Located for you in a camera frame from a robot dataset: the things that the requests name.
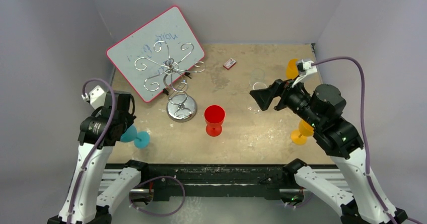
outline metal jewelry stand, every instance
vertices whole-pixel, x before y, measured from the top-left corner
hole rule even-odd
[[[186,51],[189,48],[191,48],[190,52],[188,52],[188,54],[186,54],[184,56],[184,58],[182,58],[179,62],[175,62],[175,60],[173,58],[171,58],[170,54],[169,54],[169,46],[165,41],[157,41],[154,46],[153,49],[155,52],[160,52],[162,50],[162,46],[161,44],[165,44],[166,48],[168,50],[168,59],[165,60],[163,62],[163,64],[159,64],[149,58],[145,58],[145,57],[140,57],[138,59],[135,60],[134,62],[134,66],[137,70],[146,70],[147,69],[147,65],[144,63],[141,63],[141,65],[143,66],[142,68],[139,68],[137,66],[137,62],[139,60],[148,60],[149,62],[152,62],[156,65],[159,65],[162,67],[163,72],[149,77],[147,79],[145,79],[144,81],[144,88],[147,91],[150,92],[154,92],[157,91],[160,88],[160,84],[158,82],[152,82],[149,85],[157,85],[157,87],[155,89],[148,89],[147,88],[147,82],[150,79],[153,79],[155,77],[161,76],[163,74],[165,74],[165,76],[163,77],[163,83],[164,85],[169,88],[172,89],[174,92],[170,95],[170,97],[168,98],[168,104],[166,107],[167,113],[169,115],[169,117],[177,122],[185,122],[190,120],[191,118],[193,118],[197,112],[197,104],[196,101],[189,96],[186,91],[188,90],[188,83],[187,80],[183,80],[179,83],[178,87],[175,88],[173,86],[173,74],[179,74],[179,77],[177,79],[180,79],[181,77],[184,76],[184,74],[187,73],[199,73],[205,70],[206,66],[204,65],[204,62],[202,61],[198,61],[196,63],[194,63],[194,67],[195,68],[199,68],[199,70],[183,70],[183,69],[179,69],[179,63],[181,63],[183,60],[185,60],[185,58],[187,58],[194,50],[194,45],[191,43],[185,43],[181,45],[181,50]]]

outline wooden table surface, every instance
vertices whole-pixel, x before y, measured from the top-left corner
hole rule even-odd
[[[143,102],[125,78],[116,71],[113,88],[135,96],[138,131],[151,136],[149,146],[137,149],[133,142],[117,142],[109,163],[129,159],[147,163],[188,164],[286,164],[300,158],[309,164],[332,161],[312,137],[303,146],[294,144],[290,133],[298,128],[300,118],[289,109],[273,110],[276,98],[267,111],[253,114],[247,110],[250,73],[265,71],[265,83],[286,79],[285,70],[292,58],[315,59],[310,45],[277,44],[204,44],[206,70],[191,74],[187,93],[198,105],[197,114],[188,122],[172,121],[166,113],[167,96],[161,94],[150,103]],[[230,58],[237,64],[230,70],[223,64]],[[321,82],[320,76],[306,81],[308,92]],[[204,111],[210,105],[222,106],[226,112],[223,132],[210,137],[205,132]]]

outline round metal base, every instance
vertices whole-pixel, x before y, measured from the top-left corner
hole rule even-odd
[[[172,98],[172,101],[175,103],[183,102],[184,100],[185,94],[179,94]],[[174,105],[168,102],[166,111],[172,120],[176,122],[186,122],[196,115],[197,104],[191,96],[187,96],[187,100],[182,106]]]

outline gray floor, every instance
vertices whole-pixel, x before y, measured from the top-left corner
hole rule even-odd
[[[157,213],[173,211],[181,197],[172,197],[169,202],[152,202],[146,210]],[[285,209],[281,201],[263,198],[207,198],[190,197],[182,209],[169,217],[154,217],[129,208],[126,200],[113,216],[113,224],[229,224],[229,223],[341,223],[338,215],[317,197],[300,209]]]

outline red cup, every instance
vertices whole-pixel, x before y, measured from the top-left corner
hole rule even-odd
[[[221,125],[226,117],[224,109],[217,105],[212,105],[206,108],[204,112],[204,120],[207,124],[206,133],[211,137],[216,137],[221,134],[223,127]]]

